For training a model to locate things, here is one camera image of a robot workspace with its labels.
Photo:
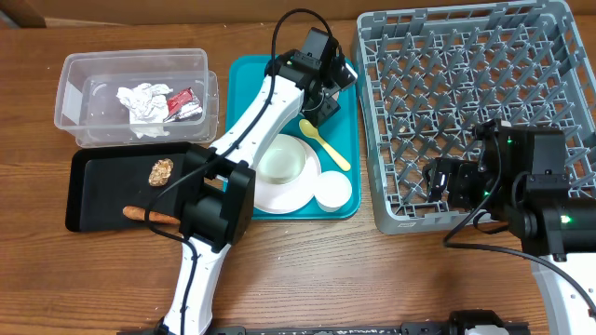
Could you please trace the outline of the yellow plastic spoon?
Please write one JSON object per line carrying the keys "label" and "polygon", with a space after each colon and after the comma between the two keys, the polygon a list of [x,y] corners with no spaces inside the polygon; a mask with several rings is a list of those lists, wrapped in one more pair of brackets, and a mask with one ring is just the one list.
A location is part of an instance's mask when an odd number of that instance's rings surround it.
{"label": "yellow plastic spoon", "polygon": [[351,164],[320,136],[318,129],[307,119],[299,121],[299,129],[307,138],[315,140],[342,171],[351,169]]}

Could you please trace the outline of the white bowl with food scraps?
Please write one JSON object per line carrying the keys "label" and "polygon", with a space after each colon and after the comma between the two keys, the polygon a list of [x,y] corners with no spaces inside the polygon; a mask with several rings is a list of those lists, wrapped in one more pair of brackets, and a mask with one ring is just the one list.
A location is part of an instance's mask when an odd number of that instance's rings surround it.
{"label": "white bowl with food scraps", "polygon": [[257,178],[270,184],[294,181],[303,171],[306,153],[293,136],[278,134],[257,165]]}

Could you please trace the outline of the red foil wrapper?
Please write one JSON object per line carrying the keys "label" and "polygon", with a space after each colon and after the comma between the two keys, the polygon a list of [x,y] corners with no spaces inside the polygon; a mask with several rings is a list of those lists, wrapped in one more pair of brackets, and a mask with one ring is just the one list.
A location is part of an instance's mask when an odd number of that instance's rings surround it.
{"label": "red foil wrapper", "polygon": [[164,119],[165,123],[182,121],[203,113],[201,101],[190,87],[167,99],[167,106],[169,113]]}

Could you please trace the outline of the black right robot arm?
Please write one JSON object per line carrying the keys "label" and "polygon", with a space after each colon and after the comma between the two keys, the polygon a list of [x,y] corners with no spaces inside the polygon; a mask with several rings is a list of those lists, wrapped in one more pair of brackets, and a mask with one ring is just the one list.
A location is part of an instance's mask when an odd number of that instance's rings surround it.
{"label": "black right robot arm", "polygon": [[[553,334],[595,331],[595,201],[569,195],[566,139],[555,127],[513,126],[496,118],[472,130],[476,161],[438,157],[425,165],[427,196],[468,215],[442,241],[526,259]],[[521,249],[457,243],[466,225],[488,215],[521,241]]]}

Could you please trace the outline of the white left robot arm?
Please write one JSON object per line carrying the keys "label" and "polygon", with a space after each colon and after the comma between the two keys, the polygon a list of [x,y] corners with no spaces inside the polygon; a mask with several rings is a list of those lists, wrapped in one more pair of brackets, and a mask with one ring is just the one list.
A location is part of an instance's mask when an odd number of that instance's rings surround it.
{"label": "white left robot arm", "polygon": [[277,134],[298,114],[319,127],[340,106],[337,94],[358,76],[330,31],[312,28],[304,45],[273,54],[262,87],[236,123],[170,189],[181,221],[175,240],[183,258],[172,305],[159,334],[203,334],[228,250],[251,222],[256,166]]}

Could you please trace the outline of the white plastic cup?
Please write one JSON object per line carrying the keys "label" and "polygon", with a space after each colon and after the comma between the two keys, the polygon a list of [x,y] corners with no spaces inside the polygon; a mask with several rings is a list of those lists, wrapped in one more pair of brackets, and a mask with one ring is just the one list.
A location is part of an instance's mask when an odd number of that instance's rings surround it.
{"label": "white plastic cup", "polygon": [[325,212],[335,212],[351,198],[352,184],[349,178],[338,171],[321,173],[315,182],[314,197]]}

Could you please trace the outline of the white napkin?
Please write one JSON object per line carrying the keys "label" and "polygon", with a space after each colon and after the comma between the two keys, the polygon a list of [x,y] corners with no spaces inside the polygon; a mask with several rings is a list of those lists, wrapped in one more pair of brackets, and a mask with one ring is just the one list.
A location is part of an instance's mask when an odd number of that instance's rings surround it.
{"label": "white napkin", "polygon": [[172,92],[173,89],[166,84],[150,83],[118,89],[116,97],[129,110],[130,128],[138,139],[169,135],[162,124],[169,116],[167,96]]}

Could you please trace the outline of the white round plate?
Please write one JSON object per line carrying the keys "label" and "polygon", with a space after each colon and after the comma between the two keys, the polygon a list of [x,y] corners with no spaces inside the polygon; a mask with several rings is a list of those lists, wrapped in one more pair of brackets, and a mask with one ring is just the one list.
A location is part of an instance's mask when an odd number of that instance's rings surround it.
{"label": "white round plate", "polygon": [[314,182],[321,174],[321,165],[315,151],[303,140],[306,162],[302,173],[286,184],[270,184],[257,178],[254,206],[269,214],[287,214],[304,207],[314,197]]}

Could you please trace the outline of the brown food scraps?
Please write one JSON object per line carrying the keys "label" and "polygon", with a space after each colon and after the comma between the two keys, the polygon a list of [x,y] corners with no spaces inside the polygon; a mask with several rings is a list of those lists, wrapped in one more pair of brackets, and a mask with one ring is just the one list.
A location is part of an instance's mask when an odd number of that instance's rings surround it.
{"label": "brown food scraps", "polygon": [[148,183],[153,187],[164,186],[171,176],[174,164],[169,158],[159,159],[152,167]]}

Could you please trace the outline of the brown sausage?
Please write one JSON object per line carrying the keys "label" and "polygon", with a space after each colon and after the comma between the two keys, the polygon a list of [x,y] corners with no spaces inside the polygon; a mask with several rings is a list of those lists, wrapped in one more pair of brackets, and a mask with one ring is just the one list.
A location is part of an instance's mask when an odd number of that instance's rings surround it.
{"label": "brown sausage", "polygon": [[[145,219],[145,212],[146,210],[144,208],[134,206],[126,206],[122,209],[123,215],[133,221],[143,221]],[[177,218],[155,211],[149,211],[148,219],[150,222],[159,224],[179,225],[181,223]]]}

